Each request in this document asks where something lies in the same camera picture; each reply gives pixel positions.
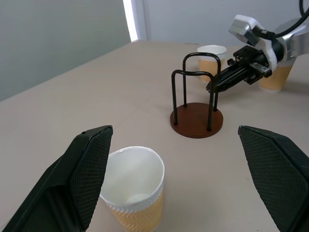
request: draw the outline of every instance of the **cup rim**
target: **cup rim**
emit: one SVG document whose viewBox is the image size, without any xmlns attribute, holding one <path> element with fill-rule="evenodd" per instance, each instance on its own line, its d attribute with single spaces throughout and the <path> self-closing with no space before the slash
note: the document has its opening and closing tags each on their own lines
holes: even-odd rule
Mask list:
<svg viewBox="0 0 309 232">
<path fill-rule="evenodd" d="M 207 52 L 207 51 L 201 51 L 203 48 L 215 48 L 215 49 L 221 49 L 220 52 L 216 52 L 214 53 L 215 55 L 221 55 L 221 54 L 224 54 L 226 53 L 227 51 L 227 48 L 224 47 L 224 46 L 220 46 L 220 45 L 206 45 L 206 46 L 201 46 L 197 49 L 197 52 Z"/>
<path fill-rule="evenodd" d="M 128 206 L 130 206 L 130 205 L 137 205 L 137 204 L 139 204 L 139 203 L 141 203 L 141 202 L 143 202 L 143 201 L 145 201 L 145 200 L 148 200 L 148 199 L 150 199 L 151 197 L 153 197 L 153 196 L 159 191 L 159 189 L 160 189 L 160 188 L 162 187 L 162 185 L 163 185 L 163 180 L 164 180 L 164 175 L 165 175 L 165 166 L 164 166 L 164 162 L 163 162 L 163 160 L 161 159 L 161 157 L 158 155 L 158 153 L 156 153 L 156 152 L 155 152 L 154 150 L 152 150 L 151 148 L 144 147 L 144 146 L 129 146 L 129 147 L 126 147 L 126 148 L 122 148 L 122 149 L 120 149 L 120 150 L 117 150 L 117 151 L 115 151 L 115 152 L 112 152 L 109 156 L 115 155 L 115 154 L 117 154 L 117 153 L 121 153 L 121 152 L 123 152 L 123 151 L 125 151 L 125 150 L 131 150 L 131 149 L 135 149 L 135 148 L 138 148 L 138 149 L 141 149 L 141 148 L 142 148 L 142 149 L 146 149 L 146 150 L 148 150 L 148 151 L 154 153 L 154 154 L 157 156 L 157 158 L 159 158 L 159 161 L 161 162 L 162 167 L 163 167 L 163 172 L 162 172 L 162 176 L 161 176 L 160 183 L 158 184 L 158 187 L 149 195 L 149 197 L 147 197 L 147 198 L 145 198 L 145 199 L 143 199 L 143 200 L 140 200 L 140 201 L 138 201 L 138 202 L 134 202 L 134 203 L 115 204 L 115 203 L 112 203 L 112 202 L 108 201 L 107 199 L 105 199 L 105 198 L 103 197 L 103 195 L 100 193 L 100 197 L 101 197 L 107 204 L 109 204 L 109 205 L 112 205 L 112 206 L 115 206 L 115 207 L 128 207 Z"/>
</svg>

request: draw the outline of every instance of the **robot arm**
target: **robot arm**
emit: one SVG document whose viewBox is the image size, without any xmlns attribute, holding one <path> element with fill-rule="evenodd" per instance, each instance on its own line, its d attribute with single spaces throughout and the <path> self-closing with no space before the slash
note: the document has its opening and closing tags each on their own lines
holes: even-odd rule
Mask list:
<svg viewBox="0 0 309 232">
<path fill-rule="evenodd" d="M 309 53 L 309 22 L 274 38 L 276 32 L 291 28 L 299 19 L 280 25 L 275 32 L 264 30 L 255 19 L 237 15 L 229 32 L 248 44 L 233 54 L 234 59 L 227 61 L 229 67 L 221 72 L 216 90 L 226 91 L 242 80 L 253 84 L 263 77 L 269 77 L 279 62 L 288 62 L 297 56 Z"/>
</svg>

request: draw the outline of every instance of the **paper cup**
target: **paper cup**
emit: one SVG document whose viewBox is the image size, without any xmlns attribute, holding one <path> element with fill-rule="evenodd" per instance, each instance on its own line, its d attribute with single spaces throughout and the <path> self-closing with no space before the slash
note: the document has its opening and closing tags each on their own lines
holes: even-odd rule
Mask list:
<svg viewBox="0 0 309 232">
<path fill-rule="evenodd" d="M 208 52 L 217 55 L 221 61 L 221 68 L 224 65 L 226 58 L 226 48 L 218 45 L 208 45 L 199 47 L 197 52 Z M 217 74 L 218 64 L 212 57 L 199 57 L 198 67 L 200 71 L 209 72 L 213 76 Z M 208 83 L 211 79 L 208 76 L 201 76 L 202 82 Z"/>
<path fill-rule="evenodd" d="M 262 78 L 259 81 L 259 86 L 266 92 L 279 92 L 281 91 L 288 79 L 290 71 L 295 63 L 296 59 L 288 62 L 278 63 L 278 66 L 274 73 L 268 78 Z"/>
<path fill-rule="evenodd" d="M 109 155 L 100 197 L 128 232 L 152 232 L 163 208 L 165 167 L 152 149 L 134 146 Z"/>
</svg>

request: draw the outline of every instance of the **table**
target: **table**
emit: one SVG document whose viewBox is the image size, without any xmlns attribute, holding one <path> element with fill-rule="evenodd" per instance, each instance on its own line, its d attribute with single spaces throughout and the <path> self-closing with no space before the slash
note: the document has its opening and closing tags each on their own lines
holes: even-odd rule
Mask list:
<svg viewBox="0 0 309 232">
<path fill-rule="evenodd" d="M 219 95 L 224 115 L 219 133 L 206 139 L 178 135 L 169 124 L 170 75 L 197 44 L 135 42 L 0 102 L 0 225 L 5 224 L 45 169 L 74 136 L 114 127 L 111 152 L 141 145 L 166 167 L 160 232 L 275 232 L 249 172 L 239 125 L 272 130 L 309 154 L 307 59 L 297 59 L 284 91 L 262 92 L 240 83 Z M 238 47 L 228 48 L 229 56 Z M 197 69 L 196 58 L 188 69 Z M 197 77 L 188 77 L 188 102 L 208 102 Z M 182 81 L 177 80 L 178 105 Z M 121 226 L 99 199 L 89 232 Z"/>
</svg>

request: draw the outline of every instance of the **brown round base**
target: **brown round base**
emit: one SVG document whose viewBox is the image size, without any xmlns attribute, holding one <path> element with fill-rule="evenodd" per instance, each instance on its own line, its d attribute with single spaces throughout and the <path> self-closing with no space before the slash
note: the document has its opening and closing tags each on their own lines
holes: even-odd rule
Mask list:
<svg viewBox="0 0 309 232">
<path fill-rule="evenodd" d="M 218 133 L 223 125 L 223 115 L 217 110 L 213 112 L 212 128 L 207 131 L 209 105 L 189 103 L 187 107 L 177 108 L 178 125 L 174 124 L 174 112 L 170 115 L 170 124 L 178 133 L 188 138 L 202 139 Z"/>
</svg>

